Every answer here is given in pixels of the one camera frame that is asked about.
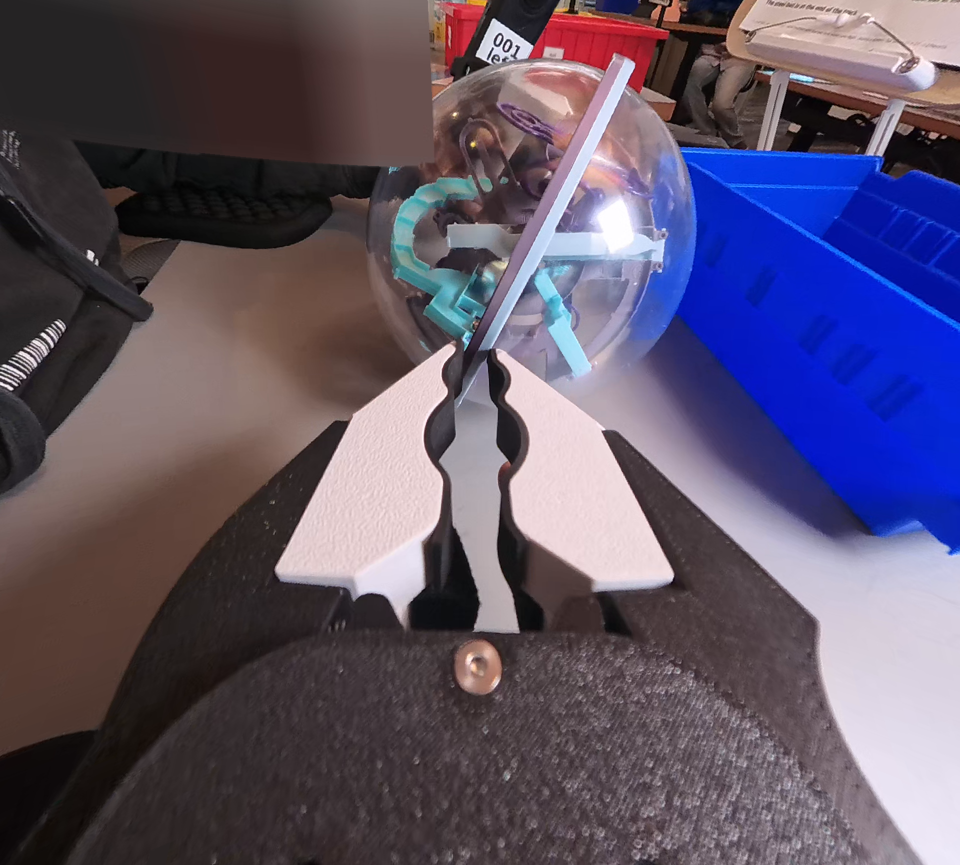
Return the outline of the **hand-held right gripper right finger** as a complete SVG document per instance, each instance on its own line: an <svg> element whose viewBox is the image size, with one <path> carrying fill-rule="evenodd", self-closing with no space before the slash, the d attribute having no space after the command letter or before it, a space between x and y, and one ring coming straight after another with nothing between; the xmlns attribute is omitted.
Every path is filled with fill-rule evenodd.
<svg viewBox="0 0 960 865"><path fill-rule="evenodd" d="M505 351L492 352L504 458L497 556L520 629L571 602L671 585L674 569L603 426Z"/></svg>

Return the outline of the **blue plastic bin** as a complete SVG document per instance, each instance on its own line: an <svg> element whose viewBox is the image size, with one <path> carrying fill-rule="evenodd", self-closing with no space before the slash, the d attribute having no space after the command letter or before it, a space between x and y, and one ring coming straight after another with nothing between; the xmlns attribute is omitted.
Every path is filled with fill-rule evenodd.
<svg viewBox="0 0 960 865"><path fill-rule="evenodd" d="M866 155L684 149L678 317L876 536L959 546L959 187Z"/></svg>

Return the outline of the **person's left forearm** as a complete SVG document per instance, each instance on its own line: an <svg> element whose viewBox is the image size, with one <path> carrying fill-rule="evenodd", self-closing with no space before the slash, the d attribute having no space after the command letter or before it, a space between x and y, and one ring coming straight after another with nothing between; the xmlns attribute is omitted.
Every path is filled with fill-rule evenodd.
<svg viewBox="0 0 960 865"><path fill-rule="evenodd" d="M144 195L189 189L257 200L368 199L380 173L376 166L159 151L84 141L75 145L102 187Z"/></svg>

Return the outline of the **instruction sheet on stand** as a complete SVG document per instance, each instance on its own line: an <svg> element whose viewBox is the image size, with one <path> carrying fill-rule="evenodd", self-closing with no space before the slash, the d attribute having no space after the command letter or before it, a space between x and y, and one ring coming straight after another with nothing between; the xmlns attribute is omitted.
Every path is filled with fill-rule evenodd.
<svg viewBox="0 0 960 865"><path fill-rule="evenodd" d="M793 75L829 82L886 102L867 147L881 155L906 120L908 105L958 107L958 69L915 54L870 15L823 17L808 31L799 20L747 29L743 25L758 0L744 0L728 29L730 52L770 67L769 97L757 148L770 151Z"/></svg>

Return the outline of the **clear maze ball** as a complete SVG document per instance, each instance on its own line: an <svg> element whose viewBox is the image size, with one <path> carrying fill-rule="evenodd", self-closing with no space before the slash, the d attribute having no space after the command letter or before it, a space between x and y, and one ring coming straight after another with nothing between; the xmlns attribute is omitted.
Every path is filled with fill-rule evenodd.
<svg viewBox="0 0 960 865"><path fill-rule="evenodd" d="M602 76L533 58L454 80L433 100L433 159L379 172L370 283L414 364L476 334ZM679 144L626 87L496 346L574 394L622 375L676 315L696 237Z"/></svg>

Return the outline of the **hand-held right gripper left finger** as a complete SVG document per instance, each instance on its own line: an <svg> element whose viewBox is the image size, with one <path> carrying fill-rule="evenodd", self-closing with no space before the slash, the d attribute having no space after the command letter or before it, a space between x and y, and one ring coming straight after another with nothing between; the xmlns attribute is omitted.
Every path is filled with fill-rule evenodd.
<svg viewBox="0 0 960 865"><path fill-rule="evenodd" d="M382 596L400 625L440 576L462 346L448 344L349 419L276 564L286 584Z"/></svg>

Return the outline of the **person's black printed jacket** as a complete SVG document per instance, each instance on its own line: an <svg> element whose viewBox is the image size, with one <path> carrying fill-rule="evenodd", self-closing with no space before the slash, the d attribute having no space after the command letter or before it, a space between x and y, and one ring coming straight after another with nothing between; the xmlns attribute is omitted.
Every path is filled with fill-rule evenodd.
<svg viewBox="0 0 960 865"><path fill-rule="evenodd" d="M153 306L122 268L113 208L75 144L1 132L1 492L41 467L48 438Z"/></svg>

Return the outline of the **red plastic bin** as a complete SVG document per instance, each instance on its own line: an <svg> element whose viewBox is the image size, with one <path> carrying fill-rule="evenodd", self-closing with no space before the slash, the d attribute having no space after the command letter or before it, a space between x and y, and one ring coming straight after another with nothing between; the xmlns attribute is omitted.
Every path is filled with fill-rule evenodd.
<svg viewBox="0 0 960 865"><path fill-rule="evenodd" d="M452 66L457 58L467 53L486 7L444 4L442 8L445 62ZM486 39L485 48L491 52L494 65L546 58L605 70L613 56L620 55L633 61L629 85L634 91L641 92L654 54L667 37L666 30L644 25L632 18L621 21L557 12L536 43L524 42L517 33L508 31L504 38Z"/></svg>

